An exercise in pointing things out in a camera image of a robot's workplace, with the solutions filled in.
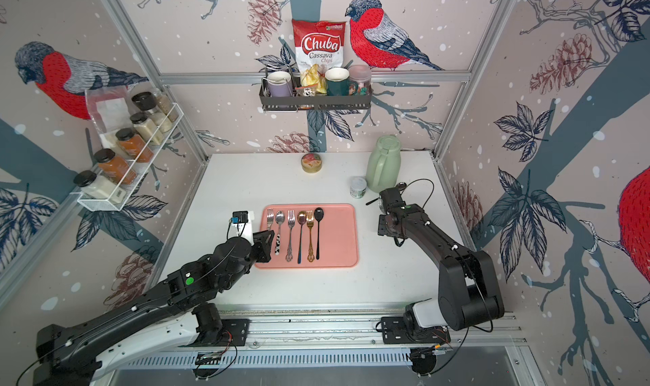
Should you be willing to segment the patterned handle steel fork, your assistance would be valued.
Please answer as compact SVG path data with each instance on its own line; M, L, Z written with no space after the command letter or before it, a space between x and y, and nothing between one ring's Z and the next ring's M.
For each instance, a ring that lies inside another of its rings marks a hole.
M275 213L272 210L272 208L269 208L267 210L267 230L272 230L274 220L275 220Z

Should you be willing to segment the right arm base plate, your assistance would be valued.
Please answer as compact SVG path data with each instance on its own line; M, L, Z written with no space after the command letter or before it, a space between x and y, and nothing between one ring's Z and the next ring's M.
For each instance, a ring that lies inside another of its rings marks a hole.
M420 328L406 323L403 317L382 317L375 326L384 345L445 345L451 337L445 326Z

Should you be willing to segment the black spoon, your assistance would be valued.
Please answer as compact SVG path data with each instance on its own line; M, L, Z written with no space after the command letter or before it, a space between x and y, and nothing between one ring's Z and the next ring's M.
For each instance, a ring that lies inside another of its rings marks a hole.
M314 217L317 222L317 250L316 250L316 260L320 259L320 230L321 230L321 221L324 218L323 208L316 208L314 211Z

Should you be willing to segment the pink plastic tray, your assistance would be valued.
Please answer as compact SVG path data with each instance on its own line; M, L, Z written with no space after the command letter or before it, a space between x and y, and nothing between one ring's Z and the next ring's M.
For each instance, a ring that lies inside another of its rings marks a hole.
M274 213L282 210L285 217L288 217L290 209L294 209L296 217L299 212L305 210L315 211L316 208L323 208L324 218L321 221L320 230L320 259L313 263L308 262L309 230L307 225L303 230L302 241L302 263L297 263L299 251L300 226L296 223L292 233L293 260L288 263L285 260L287 244L289 240L289 226L286 220L281 227L281 253L272 253L271 261L267 264L257 263L259 269L338 269L352 268L359 260L358 235L356 229L355 208L347 203L333 204L271 204L262 211L262 230L267 229L267 210L272 208ZM316 256L317 250L317 222L314 222L312 229L313 247Z

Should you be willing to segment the gold fork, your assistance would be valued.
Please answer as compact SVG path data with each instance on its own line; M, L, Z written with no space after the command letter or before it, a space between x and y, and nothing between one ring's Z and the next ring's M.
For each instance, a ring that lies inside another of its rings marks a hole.
M310 263L313 263L316 259L315 252L314 252L314 247L313 247L313 238L312 238L312 229L314 227L314 211L309 210L306 212L306 225L309 230L309 246L308 246L308 255L307 255L307 260Z

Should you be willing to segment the ornate silver fork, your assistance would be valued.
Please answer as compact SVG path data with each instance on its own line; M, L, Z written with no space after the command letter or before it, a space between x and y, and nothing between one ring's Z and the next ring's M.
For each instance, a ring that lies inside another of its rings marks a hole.
M290 209L288 213L288 226L289 226L289 240L287 244L287 253L285 260L290 263L293 260L293 246L292 246L292 233L296 225L296 212L294 209Z

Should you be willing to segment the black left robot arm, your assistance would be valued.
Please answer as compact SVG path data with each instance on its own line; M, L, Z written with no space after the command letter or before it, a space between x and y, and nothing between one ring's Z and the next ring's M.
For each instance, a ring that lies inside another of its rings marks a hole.
M271 259L275 234L233 236L213 253L183 265L120 308L72 327L37 334L35 385L89 385L127 363L176 346L235 345L213 299L256 263Z

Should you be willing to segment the gold spoon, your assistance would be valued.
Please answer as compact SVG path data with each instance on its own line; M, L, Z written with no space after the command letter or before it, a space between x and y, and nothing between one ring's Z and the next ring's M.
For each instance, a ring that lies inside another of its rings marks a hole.
M300 226L300 236L299 236L299 242L298 242L299 251L298 251L298 257L297 257L297 263L301 264L302 263L302 249L303 249L303 246L302 246L303 230L304 230L304 226L306 224L306 211L305 210L302 210L302 211L299 212L298 224Z

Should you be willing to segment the white handled steel spoon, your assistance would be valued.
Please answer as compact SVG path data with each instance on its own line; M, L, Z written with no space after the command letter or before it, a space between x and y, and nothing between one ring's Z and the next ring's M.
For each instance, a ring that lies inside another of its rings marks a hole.
M280 210L275 215L275 223L277 225L275 247L274 247L275 255L279 255L281 253L281 227L284 222L285 222L285 214L282 210Z

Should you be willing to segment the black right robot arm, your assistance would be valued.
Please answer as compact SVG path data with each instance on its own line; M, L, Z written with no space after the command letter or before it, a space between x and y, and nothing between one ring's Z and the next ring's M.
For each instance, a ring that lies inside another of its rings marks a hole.
M396 247L409 240L415 242L438 268L436 298L406 308L404 319L410 330L438 325L465 330L504 316L494 262L487 252L472 252L455 241L433 223L421 206L406 203L401 189L385 189L379 198L377 233L393 238Z

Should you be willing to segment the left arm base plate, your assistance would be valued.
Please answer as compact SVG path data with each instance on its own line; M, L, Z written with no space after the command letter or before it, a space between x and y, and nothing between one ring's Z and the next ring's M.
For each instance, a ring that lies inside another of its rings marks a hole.
M198 337L191 344L193 347L209 346L244 346L249 333L251 320L226 319L220 323L200 323Z

